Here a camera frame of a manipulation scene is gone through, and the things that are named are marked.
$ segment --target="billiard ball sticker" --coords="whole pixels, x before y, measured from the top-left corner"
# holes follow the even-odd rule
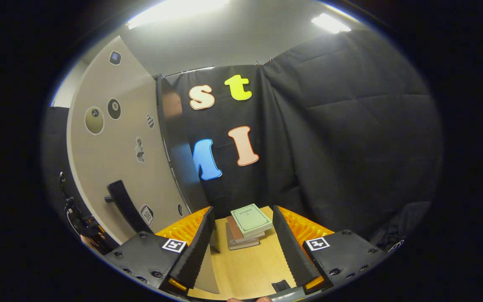
[[[114,120],[120,118],[120,103],[116,99],[112,98],[107,102],[107,114]]]
[[[104,130],[104,114],[98,107],[90,107],[85,113],[85,127],[92,135],[98,135]]]

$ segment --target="foam letter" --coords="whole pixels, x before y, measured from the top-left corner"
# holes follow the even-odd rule
[[[202,180],[212,180],[223,174],[215,166],[215,161],[211,153],[212,144],[213,141],[211,139],[203,139],[195,143],[195,148],[193,148],[193,162],[195,163],[197,173],[199,173],[199,168],[203,170],[203,174],[201,174]]]
[[[210,108],[215,103],[215,97],[209,94],[211,92],[211,87],[208,85],[195,86],[190,89],[190,106],[191,108],[205,109]]]
[[[235,75],[225,81],[225,85],[230,86],[230,95],[238,101],[245,101],[253,95],[252,92],[243,90],[243,84],[249,84],[249,79],[242,78],[240,75]]]
[[[241,126],[229,131],[229,136],[234,139],[236,149],[238,149],[238,166],[247,166],[259,159],[258,155],[253,152],[253,147],[249,141],[249,131],[251,131],[251,128],[248,126]]]

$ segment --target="book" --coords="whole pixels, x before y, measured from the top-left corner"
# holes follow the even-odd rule
[[[273,227],[272,220],[255,204],[230,211],[230,214],[245,238]]]
[[[260,232],[255,235],[249,236],[247,238],[243,237],[238,225],[236,224],[232,216],[228,216],[226,218],[226,221],[228,223],[228,227],[230,228],[230,232],[232,233],[232,237],[234,238],[234,241],[236,241],[236,243],[242,243],[244,241],[251,240],[254,238],[259,238],[259,237],[262,237],[263,235],[266,235],[266,233]]]
[[[258,240],[258,238],[247,240],[242,243],[236,243],[236,241],[234,241],[234,238],[232,237],[232,232],[230,232],[228,222],[225,223],[225,226],[226,226],[226,242],[230,250],[236,250],[240,248],[248,248],[248,247],[253,247],[255,245],[260,245],[260,240]]]

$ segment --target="wooden table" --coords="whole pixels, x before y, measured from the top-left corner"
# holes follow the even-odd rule
[[[273,219],[273,211],[269,206],[261,210]],[[211,259],[220,293],[190,289],[188,296],[224,301],[228,298],[252,299],[275,294],[272,283],[282,280],[286,280],[290,287],[296,286],[278,243],[275,228],[266,231],[266,235],[260,238],[260,245],[229,250],[226,243],[226,218],[217,219],[215,224],[220,253],[212,252]]]

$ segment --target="white wall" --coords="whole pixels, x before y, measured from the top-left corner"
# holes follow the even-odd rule
[[[78,63],[74,65],[55,93],[52,100],[53,107],[70,108],[75,89],[81,82],[81,78],[87,67],[88,65],[82,60],[79,60]]]
[[[109,63],[113,50],[122,56],[119,65]],[[68,113],[68,160],[79,194],[96,221],[119,244],[135,235],[117,205],[104,200],[110,195],[107,185],[117,180],[123,181],[136,211],[147,205],[155,214],[153,232],[190,214],[174,181],[157,122],[156,81],[122,39],[116,37],[104,47],[80,79]],[[112,98],[119,101],[118,119],[109,115]],[[97,107],[102,116],[98,134],[89,132],[84,123],[91,107]],[[147,114],[156,121],[153,128]],[[144,148],[144,162],[136,157],[137,137]]]

